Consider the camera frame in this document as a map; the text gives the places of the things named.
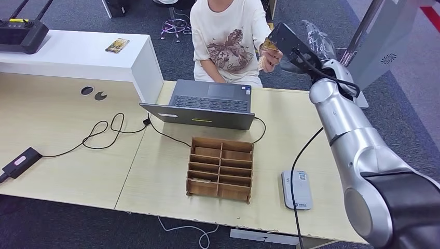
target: laptop keyboard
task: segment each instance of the laptop keyboard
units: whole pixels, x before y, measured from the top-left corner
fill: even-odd
[[[210,110],[225,110],[228,112],[246,112],[248,110],[247,101],[224,100],[181,95],[174,96],[173,106]]]

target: person's hand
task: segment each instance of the person's hand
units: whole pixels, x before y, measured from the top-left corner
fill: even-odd
[[[280,61],[283,58],[283,53],[273,49],[266,49],[263,51],[263,56],[265,57],[263,70],[264,72],[269,73],[273,72],[275,66],[280,64]]]

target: desk surface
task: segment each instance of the desk surface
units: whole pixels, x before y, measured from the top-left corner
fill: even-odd
[[[95,92],[80,95],[88,85]],[[96,101],[98,91],[107,93],[107,98]],[[123,130],[137,130],[146,117],[138,103],[133,84],[127,82],[0,73],[0,165],[30,146],[44,155],[67,151],[95,123],[110,123],[117,112],[125,114]],[[108,145],[115,135],[107,131],[93,137],[89,145]],[[80,147],[62,157],[43,158],[17,179],[2,183],[0,193],[113,209],[142,135],[121,135],[106,150]]]
[[[158,103],[167,104],[173,89],[174,83],[166,82]],[[116,209],[296,234],[294,213],[284,205],[281,172],[291,168],[297,153],[321,127],[320,121],[304,91],[254,89],[251,110],[267,125],[254,148],[251,204],[186,196],[189,148],[147,128]],[[152,121],[158,130],[188,143],[193,136],[251,142],[263,131],[257,120],[250,131]],[[303,153],[297,168],[308,173],[313,196],[313,209],[299,211],[302,234],[365,243],[346,217],[339,174],[323,133]]]

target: chair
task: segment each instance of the chair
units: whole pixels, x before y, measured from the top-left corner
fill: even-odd
[[[165,39],[164,33],[168,33],[168,34],[176,34],[177,40],[176,42],[179,43],[180,39],[179,39],[179,33],[183,32],[185,33],[185,31],[188,31],[189,29],[189,34],[190,34],[190,25],[189,22],[180,19],[180,18],[175,18],[174,14],[175,14],[175,10],[174,9],[178,9],[178,10],[185,10],[185,9],[191,9],[191,7],[194,5],[194,3],[196,2],[196,0],[178,0],[176,3],[174,4],[164,4],[161,3],[159,0],[153,0],[153,3],[161,8],[168,8],[169,12],[170,12],[170,17],[171,19],[168,21],[165,21],[162,25],[162,32],[160,33],[161,38],[160,39]]]

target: white router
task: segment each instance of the white router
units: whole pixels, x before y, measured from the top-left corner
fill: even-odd
[[[284,203],[287,208],[294,209],[290,189],[290,170],[281,174],[284,190]],[[313,207],[312,193],[310,191],[309,176],[304,171],[293,171],[293,193],[295,195],[296,209],[310,210]]]

